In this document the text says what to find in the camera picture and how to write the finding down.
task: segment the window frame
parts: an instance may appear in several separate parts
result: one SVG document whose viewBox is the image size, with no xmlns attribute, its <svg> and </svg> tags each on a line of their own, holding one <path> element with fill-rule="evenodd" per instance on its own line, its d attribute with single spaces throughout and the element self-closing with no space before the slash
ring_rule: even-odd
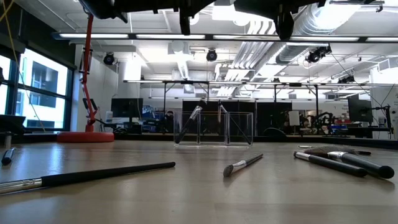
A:
<svg viewBox="0 0 398 224">
<path fill-rule="evenodd" d="M 37 54 L 40 54 L 43 57 L 46 57 L 50 60 L 53 60 L 52 58 L 47 57 L 46 55 L 43 55 L 39 53 L 38 51 L 34 49 L 29 49 Z M 18 56 L 18 62 L 21 65 L 21 54 L 17 54 Z M 35 88 L 29 85 L 23 85 L 19 83 L 19 70 L 17 67 L 17 63 L 11 59 L 10 62 L 10 70 L 9 70 L 9 79 L 3 81 L 3 85 L 8 86 L 8 92 L 7 92 L 7 103 L 6 103 L 6 112 L 5 114 L 9 115 L 15 115 L 16 113 L 16 107 L 17 107 L 17 96 L 18 96 L 18 89 L 22 90 L 28 90 L 31 93 L 40 93 L 43 95 L 47 96 L 53 96 L 56 98 L 61 98 L 65 100 L 65 107 L 64 107 L 64 115 L 63 115 L 63 128 L 46 128 L 46 131 L 69 131 L 70 130 L 70 122 L 71 122 L 71 113 L 72 113 L 72 93 L 73 93 L 73 76 L 74 76 L 74 71 L 67 65 L 60 63 L 59 61 L 54 61 L 56 63 L 59 63 L 60 65 L 65 66 L 67 70 L 67 83 L 66 83 L 66 92 L 65 95 L 61 95 L 58 93 L 54 93 L 52 91 L 48 90 L 42 90 L 40 88 Z M 42 128 L 25 128 L 27 131 L 43 131 Z"/>
</svg>

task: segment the wooden table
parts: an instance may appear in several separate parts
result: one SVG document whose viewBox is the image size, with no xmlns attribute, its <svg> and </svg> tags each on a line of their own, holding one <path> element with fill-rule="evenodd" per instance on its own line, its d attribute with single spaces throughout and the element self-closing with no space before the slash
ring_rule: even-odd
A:
<svg viewBox="0 0 398 224">
<path fill-rule="evenodd" d="M 174 169 L 0 196 L 0 223 L 396 223 L 398 175 L 357 178 L 293 158 L 297 144 L 25 144 L 0 181 L 175 161 Z M 362 148 L 398 170 L 398 154 Z M 227 164 L 264 158 L 230 179 Z"/>
</svg>

